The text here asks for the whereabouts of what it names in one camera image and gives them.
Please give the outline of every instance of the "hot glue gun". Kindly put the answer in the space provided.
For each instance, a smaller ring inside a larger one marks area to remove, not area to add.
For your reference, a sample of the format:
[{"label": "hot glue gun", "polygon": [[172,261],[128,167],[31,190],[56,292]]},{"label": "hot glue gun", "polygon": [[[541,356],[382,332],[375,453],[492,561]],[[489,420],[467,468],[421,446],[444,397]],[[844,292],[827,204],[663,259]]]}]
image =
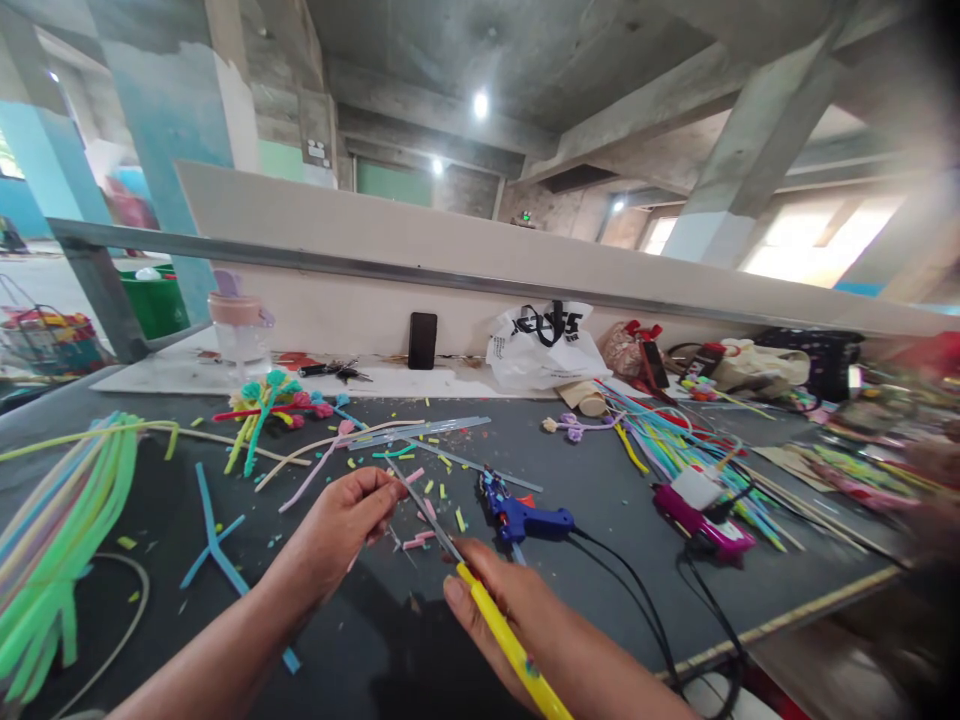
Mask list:
[{"label": "hot glue gun", "polygon": [[487,508],[495,520],[499,521],[497,534],[512,550],[514,560],[525,565],[520,543],[527,533],[534,537],[559,540],[573,531],[575,523],[568,510],[540,510],[533,504],[533,497],[527,495],[515,498],[497,473],[485,466],[480,473],[478,483],[480,496],[486,500]]}]

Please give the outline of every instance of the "floor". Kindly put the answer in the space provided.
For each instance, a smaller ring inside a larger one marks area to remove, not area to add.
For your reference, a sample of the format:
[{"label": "floor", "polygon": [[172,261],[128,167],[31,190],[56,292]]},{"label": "floor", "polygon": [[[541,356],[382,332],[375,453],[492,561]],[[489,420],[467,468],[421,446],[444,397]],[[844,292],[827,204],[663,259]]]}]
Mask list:
[{"label": "floor", "polygon": [[[100,339],[109,347],[103,327],[63,257],[60,245],[53,240],[31,240],[27,245],[31,251],[28,256],[0,257],[0,281],[3,281],[0,307],[40,303],[65,314],[83,313],[93,320]],[[114,265],[118,270],[130,271],[169,262],[169,256],[159,253],[149,255],[146,258],[116,258]],[[17,286],[26,297],[18,292]]]}]

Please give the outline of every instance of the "black phone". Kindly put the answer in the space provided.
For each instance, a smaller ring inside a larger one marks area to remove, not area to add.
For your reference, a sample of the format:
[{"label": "black phone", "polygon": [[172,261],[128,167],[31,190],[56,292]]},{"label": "black phone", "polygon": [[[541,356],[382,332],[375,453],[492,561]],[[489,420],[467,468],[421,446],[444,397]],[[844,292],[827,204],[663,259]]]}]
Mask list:
[{"label": "black phone", "polygon": [[410,349],[407,367],[411,370],[433,370],[437,352],[437,316],[433,313],[410,313]]}]

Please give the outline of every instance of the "gray tabletop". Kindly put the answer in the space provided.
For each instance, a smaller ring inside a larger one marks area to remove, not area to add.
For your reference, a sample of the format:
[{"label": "gray tabletop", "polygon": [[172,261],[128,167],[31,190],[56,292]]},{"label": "gray tabletop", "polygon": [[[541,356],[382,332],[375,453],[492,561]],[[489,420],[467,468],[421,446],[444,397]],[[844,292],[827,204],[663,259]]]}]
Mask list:
[{"label": "gray tabletop", "polygon": [[[224,399],[101,394],[89,389],[91,383],[89,379],[77,382],[0,418],[0,450],[85,430],[92,419],[114,410],[186,426],[199,416],[209,418],[226,409]],[[487,425],[443,436],[441,447],[542,485],[544,492],[535,496],[538,507],[569,509],[578,526],[623,555],[646,583],[678,662],[700,656],[725,640],[717,621],[677,570],[683,538],[654,510],[650,483],[655,478],[638,473],[614,433],[588,433],[573,446],[560,434],[543,432],[540,421],[565,410],[555,401],[435,399],[426,407],[422,398],[364,399],[352,403],[349,410],[371,425],[393,419],[393,413],[396,419],[426,420],[489,416],[492,422]],[[777,421],[729,410],[707,415],[719,429],[734,431],[747,443],[775,445],[812,432],[802,418],[786,414]],[[265,437],[262,446],[286,454],[330,436],[330,424],[335,422],[308,421],[301,430]],[[207,422],[199,429],[228,435],[236,427]],[[179,590],[184,573],[205,546],[196,462],[206,467],[217,520],[227,525],[246,515],[243,525],[224,542],[224,550],[251,585],[263,576],[324,487],[324,478],[319,477],[294,508],[280,515],[279,506],[299,486],[306,468],[288,466],[262,493],[254,494],[250,479],[237,472],[223,475],[225,445],[183,437],[173,460],[164,462],[166,442],[167,436],[158,433],[140,444],[130,498],[103,548],[124,552],[115,545],[117,537],[137,540],[137,547],[128,554],[150,575],[145,616],[121,656],[76,709],[116,706],[236,599],[211,563],[201,568],[187,591]],[[6,525],[60,454],[46,450],[4,463],[0,526]],[[416,454],[415,462],[402,461],[402,467],[412,471],[422,465],[427,479],[446,485],[449,500],[438,502],[437,490],[432,494],[441,521],[455,528],[454,511],[460,507],[469,524],[468,534],[492,542],[494,529],[486,524],[474,494],[476,473],[455,465],[448,474],[435,456],[425,451]],[[383,462],[366,455],[367,464]],[[346,458],[345,452],[335,453],[321,476],[347,472]],[[753,453],[747,463],[801,496],[815,496],[803,483]],[[273,461],[261,459],[255,474],[272,466]],[[897,533],[865,511],[833,496],[823,502],[850,527],[885,547],[897,547]],[[394,520],[404,539],[423,529],[415,510],[412,503],[404,503]],[[882,557],[838,544],[786,512],[778,514],[777,521],[807,552],[783,554],[760,541],[742,570],[701,565],[738,632],[767,626],[800,608],[829,609],[891,568]],[[280,540],[269,547],[277,535]],[[602,564],[572,542],[531,538],[524,543],[529,564],[560,598],[651,671],[662,671],[663,659],[635,599],[637,589],[613,558],[602,550],[586,549]],[[449,566],[440,562],[438,546],[412,551],[416,567],[392,550],[392,542],[384,541],[361,553],[336,596],[296,640],[294,648],[303,667],[295,676],[279,667],[254,716],[524,715],[448,612],[441,585]],[[129,569],[95,561],[93,572],[76,588],[80,660],[51,675],[28,708],[28,717],[48,717],[100,666],[126,631],[136,608],[128,598],[137,589]],[[412,609],[411,597],[417,599],[419,612]]]}]

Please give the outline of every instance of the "bag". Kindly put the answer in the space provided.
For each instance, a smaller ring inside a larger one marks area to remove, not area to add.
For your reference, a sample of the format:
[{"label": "bag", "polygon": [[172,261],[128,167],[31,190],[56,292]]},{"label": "bag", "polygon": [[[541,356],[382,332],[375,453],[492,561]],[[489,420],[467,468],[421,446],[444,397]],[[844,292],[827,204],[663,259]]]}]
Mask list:
[{"label": "bag", "polygon": [[810,375],[810,358],[802,350],[760,347],[752,340],[724,340],[726,356],[711,376],[720,392],[753,390],[757,397],[776,398]]},{"label": "bag", "polygon": [[524,305],[497,317],[487,344],[487,364],[497,382],[507,388],[547,390],[610,377],[593,338],[581,328],[592,312],[585,303],[554,300],[542,314]]},{"label": "bag", "polygon": [[771,328],[755,338],[757,345],[803,350],[810,356],[807,387],[829,402],[850,397],[850,366],[860,359],[863,335],[844,330]]}]

